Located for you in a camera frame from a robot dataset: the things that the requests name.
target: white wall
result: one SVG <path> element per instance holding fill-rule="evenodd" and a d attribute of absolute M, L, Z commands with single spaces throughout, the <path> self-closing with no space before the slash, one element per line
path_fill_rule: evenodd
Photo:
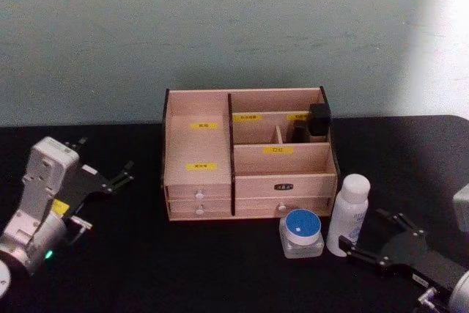
<path fill-rule="evenodd" d="M 166 87 L 320 84 L 336 116 L 469 117 L 458 2 L 0 0 L 0 125 L 159 120 Z"/>

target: black table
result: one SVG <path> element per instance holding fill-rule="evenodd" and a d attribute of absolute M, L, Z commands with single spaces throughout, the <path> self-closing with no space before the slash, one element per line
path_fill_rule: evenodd
<path fill-rule="evenodd" d="M 469 236 L 457 229 L 451 205 L 469 183 L 469 122 L 355 118 L 335 126 L 342 173 L 364 174 L 372 184 L 360 244 L 383 243 L 370 210 L 402 211 L 429 231 L 435 249 L 469 268 Z M 81 217 L 95 227 L 10 292 L 8 312 L 410 312 L 423 292 L 327 249 L 318 258 L 286 259 L 278 219 L 169 223 L 159 186 L 159 125 L 0 129 L 2 229 L 17 207 L 29 150 L 44 136 L 88 136 L 84 163 L 110 177 L 133 160 L 136 180 L 83 208 Z M 328 221 L 322 225 L 326 236 Z"/>

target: jar with blue lid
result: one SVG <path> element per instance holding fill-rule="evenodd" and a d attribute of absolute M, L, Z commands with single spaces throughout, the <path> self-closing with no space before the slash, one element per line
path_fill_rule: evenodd
<path fill-rule="evenodd" d="M 322 254 L 321 220 L 310 210 L 293 210 L 280 219 L 278 229 L 286 258 L 309 258 Z"/>

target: bottle cap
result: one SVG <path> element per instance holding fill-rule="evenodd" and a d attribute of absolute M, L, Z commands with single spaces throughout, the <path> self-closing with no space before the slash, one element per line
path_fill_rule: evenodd
<path fill-rule="evenodd" d="M 371 185 L 366 177 L 360 174 L 350 174 L 344 178 L 341 196 L 352 204 L 363 203 L 368 198 Z"/>
<path fill-rule="evenodd" d="M 297 245 L 311 245 L 320 236 L 321 220 L 306 209 L 296 209 L 285 218 L 287 239 Z"/>

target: blue lid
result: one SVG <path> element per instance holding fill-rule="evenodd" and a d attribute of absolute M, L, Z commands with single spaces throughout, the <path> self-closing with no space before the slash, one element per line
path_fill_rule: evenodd
<path fill-rule="evenodd" d="M 285 224 L 291 233 L 301 237 L 314 236 L 321 230 L 321 220 L 306 209 L 297 209 L 288 213 Z"/>

